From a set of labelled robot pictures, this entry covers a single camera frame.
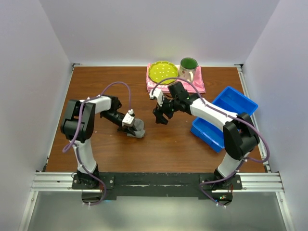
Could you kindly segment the grey sock black stripes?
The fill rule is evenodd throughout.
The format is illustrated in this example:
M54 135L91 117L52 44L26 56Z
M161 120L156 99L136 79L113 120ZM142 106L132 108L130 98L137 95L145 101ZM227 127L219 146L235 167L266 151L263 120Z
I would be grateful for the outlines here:
M128 137L134 137L141 139L145 135L144 122L141 119L136 118L134 123L134 128L137 130L136 135L127 134Z

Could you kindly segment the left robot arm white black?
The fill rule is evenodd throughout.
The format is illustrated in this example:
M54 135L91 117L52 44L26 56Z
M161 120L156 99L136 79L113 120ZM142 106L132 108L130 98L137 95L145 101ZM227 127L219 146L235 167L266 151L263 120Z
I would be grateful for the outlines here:
M61 122L60 130L69 140L63 148L67 152L74 149L77 159L77 183L89 189L100 185L98 164L94 159L91 137L94 131L95 115L105 118L118 126L118 130L138 137L137 127L142 123L135 118L134 111L126 114L118 111L122 104L116 96L98 95L86 100L69 100Z

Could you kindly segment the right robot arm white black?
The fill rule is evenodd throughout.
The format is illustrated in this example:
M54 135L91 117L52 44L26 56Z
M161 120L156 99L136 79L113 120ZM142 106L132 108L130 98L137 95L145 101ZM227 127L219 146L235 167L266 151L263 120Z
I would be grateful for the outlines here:
M203 184L215 184L220 189L226 189L231 184L231 178L259 144L250 115L226 111L206 101L198 92L189 94L179 81L170 84L168 89L171 99L166 98L157 87L150 91L150 99L157 101L153 110L156 123L166 125L175 112L181 111L199 117L222 131L226 154L215 169L213 180L206 180Z

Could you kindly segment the blue plastic divided bin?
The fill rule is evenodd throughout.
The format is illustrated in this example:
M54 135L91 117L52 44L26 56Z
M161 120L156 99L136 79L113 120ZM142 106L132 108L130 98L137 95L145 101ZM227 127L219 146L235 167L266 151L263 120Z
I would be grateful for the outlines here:
M258 104L231 86L226 87L212 103L208 101L203 103L201 99L192 103L190 109L192 115L197 118L192 122L191 132L219 153L225 148L223 126L226 122L231 121L231 118L210 107L236 116L243 112L252 115L258 108Z

